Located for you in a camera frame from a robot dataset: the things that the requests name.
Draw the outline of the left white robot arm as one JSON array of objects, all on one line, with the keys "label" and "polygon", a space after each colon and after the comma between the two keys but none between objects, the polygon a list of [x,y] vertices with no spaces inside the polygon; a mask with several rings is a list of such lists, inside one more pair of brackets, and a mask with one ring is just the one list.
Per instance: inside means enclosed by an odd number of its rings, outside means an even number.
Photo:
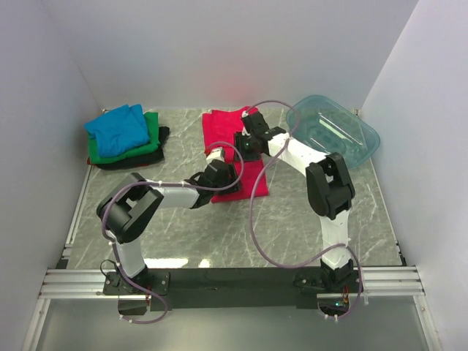
[{"label": "left white robot arm", "polygon": [[241,189],[235,166],[215,159],[203,171],[180,182],[150,181],[130,173],[97,207],[103,236],[116,255],[120,285],[131,294],[151,286],[140,236],[159,209],[197,209],[216,195]]}]

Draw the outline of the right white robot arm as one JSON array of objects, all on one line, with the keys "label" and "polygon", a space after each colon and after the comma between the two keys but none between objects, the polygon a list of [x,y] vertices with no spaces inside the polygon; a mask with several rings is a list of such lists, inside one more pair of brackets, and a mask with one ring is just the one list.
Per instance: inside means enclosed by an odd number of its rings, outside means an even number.
[{"label": "right white robot arm", "polygon": [[316,151],[281,127],[270,128],[259,112],[242,112],[235,144],[246,155],[266,154],[296,169],[306,179],[309,205],[320,218],[322,245],[319,286],[336,292],[352,276],[348,219],[355,189],[341,154]]}]

